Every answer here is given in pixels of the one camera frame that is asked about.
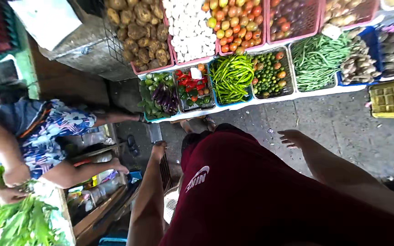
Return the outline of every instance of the red shirt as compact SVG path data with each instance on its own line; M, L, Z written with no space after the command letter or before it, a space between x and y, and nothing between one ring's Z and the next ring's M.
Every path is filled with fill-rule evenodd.
M299 174L250 134L209 135L184 150L182 169L160 245L394 245L394 215Z

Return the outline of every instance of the flip-flop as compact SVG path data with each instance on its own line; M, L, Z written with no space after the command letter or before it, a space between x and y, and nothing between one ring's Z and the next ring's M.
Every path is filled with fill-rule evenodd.
M129 147L129 152L134 157L140 155L139 147L136 145L135 137L133 135L127 136L127 146Z
M144 113L139 114L139 120L138 122L144 123L144 124L151 124L151 122L147 121L144 117Z

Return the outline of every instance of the hand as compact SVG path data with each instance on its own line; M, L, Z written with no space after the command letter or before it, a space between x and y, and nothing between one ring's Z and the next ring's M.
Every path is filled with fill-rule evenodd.
M3 174L4 182L8 187L19 186L29 181L30 178L30 168L25 164L21 164L16 168L7 169Z
M19 191L17 188L2 188L0 189L0 204L17 203L24 200L28 193Z
M282 135L281 140L283 144L289 144L287 145L287 148L302 148L301 146L305 141L310 139L298 130L285 130L277 133Z
M155 160L160 161L165 154L165 148L167 147L167 142L159 141L151 149L151 157Z

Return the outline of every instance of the floral skirt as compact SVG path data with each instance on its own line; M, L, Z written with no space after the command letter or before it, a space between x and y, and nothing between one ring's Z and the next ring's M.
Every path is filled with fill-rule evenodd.
M61 163L66 155L56 142L57 137L80 136L94 124L97 117L79 109L51 100L51 110L44 122L36 126L20 145L30 175L38 179L42 174Z

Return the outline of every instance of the eggplant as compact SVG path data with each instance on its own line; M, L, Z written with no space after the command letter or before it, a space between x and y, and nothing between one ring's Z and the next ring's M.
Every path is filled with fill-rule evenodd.
M158 97L159 92L161 91L163 87L162 83L159 83L158 87L156 88L156 90L153 92L153 95L151 95L151 99L155 99Z

